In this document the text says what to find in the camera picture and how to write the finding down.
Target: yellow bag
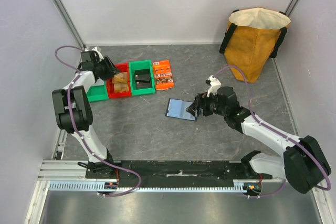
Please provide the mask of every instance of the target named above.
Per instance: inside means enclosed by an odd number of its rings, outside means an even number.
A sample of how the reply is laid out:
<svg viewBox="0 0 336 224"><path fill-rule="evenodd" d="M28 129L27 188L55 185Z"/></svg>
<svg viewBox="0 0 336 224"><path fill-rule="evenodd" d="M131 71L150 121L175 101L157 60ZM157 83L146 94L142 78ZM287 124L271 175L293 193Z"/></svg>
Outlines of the yellow bag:
<svg viewBox="0 0 336 224"><path fill-rule="evenodd" d="M281 12L263 8L235 10L219 52L229 65L243 71L248 82L254 83L266 60L276 57L289 25L290 19ZM244 80L236 69L231 71L237 80Z"/></svg>

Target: metal floor plate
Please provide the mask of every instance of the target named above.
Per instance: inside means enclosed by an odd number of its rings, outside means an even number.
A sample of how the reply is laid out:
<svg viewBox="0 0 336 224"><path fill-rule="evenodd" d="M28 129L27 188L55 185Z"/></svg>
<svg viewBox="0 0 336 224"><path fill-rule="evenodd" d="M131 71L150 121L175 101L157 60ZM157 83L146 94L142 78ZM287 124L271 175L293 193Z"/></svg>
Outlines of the metal floor plate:
<svg viewBox="0 0 336 224"><path fill-rule="evenodd" d="M264 192L279 187L264 183ZM226 193L132 193L103 198L92 191L49 191L40 224L319 224L312 193L287 185L272 197L247 199Z"/></svg>

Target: cable clip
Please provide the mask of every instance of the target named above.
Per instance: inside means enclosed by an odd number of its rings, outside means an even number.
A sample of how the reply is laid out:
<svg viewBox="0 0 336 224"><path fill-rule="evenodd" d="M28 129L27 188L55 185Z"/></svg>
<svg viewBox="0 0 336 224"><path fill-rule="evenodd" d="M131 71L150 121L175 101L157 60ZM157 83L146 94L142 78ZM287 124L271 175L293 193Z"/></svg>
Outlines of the cable clip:
<svg viewBox="0 0 336 224"><path fill-rule="evenodd" d="M263 123L264 123L264 120L260 120L258 124L259 126L262 126Z"/></svg>

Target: black bag handle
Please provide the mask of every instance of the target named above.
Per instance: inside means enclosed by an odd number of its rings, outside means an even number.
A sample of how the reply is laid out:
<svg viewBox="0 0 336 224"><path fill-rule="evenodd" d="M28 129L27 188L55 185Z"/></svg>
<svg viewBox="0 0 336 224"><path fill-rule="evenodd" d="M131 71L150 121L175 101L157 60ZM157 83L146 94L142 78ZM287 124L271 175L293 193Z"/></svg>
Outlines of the black bag handle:
<svg viewBox="0 0 336 224"><path fill-rule="evenodd" d="M229 44L229 41L230 41L233 33L235 32L236 28L237 28L237 25L232 23L230 25L229 29L225 32L225 36L224 36L223 42L221 44L221 48L219 49L219 52L221 54L223 54L225 52L225 49L226 49L227 45Z"/></svg>
<svg viewBox="0 0 336 224"><path fill-rule="evenodd" d="M283 28L280 29L280 36L277 40L277 42L275 43L274 45L274 49L273 49L273 52L269 55L270 58L275 58L278 54L278 49L280 47L280 45L282 44L282 42L284 41L284 38L285 38L285 35L287 33L287 27L284 26Z"/></svg>

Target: speckled gray surface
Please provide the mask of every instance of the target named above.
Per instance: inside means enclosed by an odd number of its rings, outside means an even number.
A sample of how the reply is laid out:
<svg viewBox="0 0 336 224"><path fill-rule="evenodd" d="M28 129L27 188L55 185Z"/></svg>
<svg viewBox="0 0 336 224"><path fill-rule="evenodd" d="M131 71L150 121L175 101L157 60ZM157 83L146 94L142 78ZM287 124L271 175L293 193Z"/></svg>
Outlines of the speckled gray surface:
<svg viewBox="0 0 336 224"><path fill-rule="evenodd" d="M218 115L200 117L197 122L167 118L169 98L193 101L205 92L205 80L226 65L219 45L114 46L101 47L113 63L138 60L171 62L175 87L140 97L92 103L93 127L114 159L213 159L240 160L253 150L274 154L257 140L229 128ZM247 106L245 84L235 80L230 70L219 77L232 86L243 106ZM293 133L273 62L250 88L255 112L265 121ZM87 159L80 144L67 137L64 159Z"/></svg>

